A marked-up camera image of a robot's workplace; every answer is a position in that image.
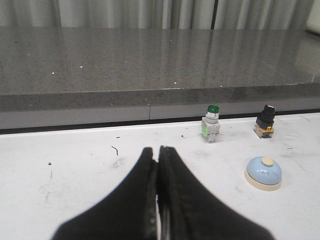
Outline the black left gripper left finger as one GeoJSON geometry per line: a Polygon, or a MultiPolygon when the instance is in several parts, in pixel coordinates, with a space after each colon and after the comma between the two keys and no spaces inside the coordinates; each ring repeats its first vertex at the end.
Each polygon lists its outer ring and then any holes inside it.
{"type": "Polygon", "coordinates": [[[157,174],[153,150],[143,149],[125,179],[103,200],[63,223],[54,240],[157,239],[157,174]]]}

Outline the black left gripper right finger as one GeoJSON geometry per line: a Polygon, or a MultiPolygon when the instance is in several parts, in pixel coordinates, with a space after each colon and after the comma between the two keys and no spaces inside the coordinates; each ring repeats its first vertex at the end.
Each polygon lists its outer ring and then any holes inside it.
{"type": "Polygon", "coordinates": [[[173,147],[160,148],[158,206],[162,240],[272,240],[252,222],[211,194],[173,147]]]}

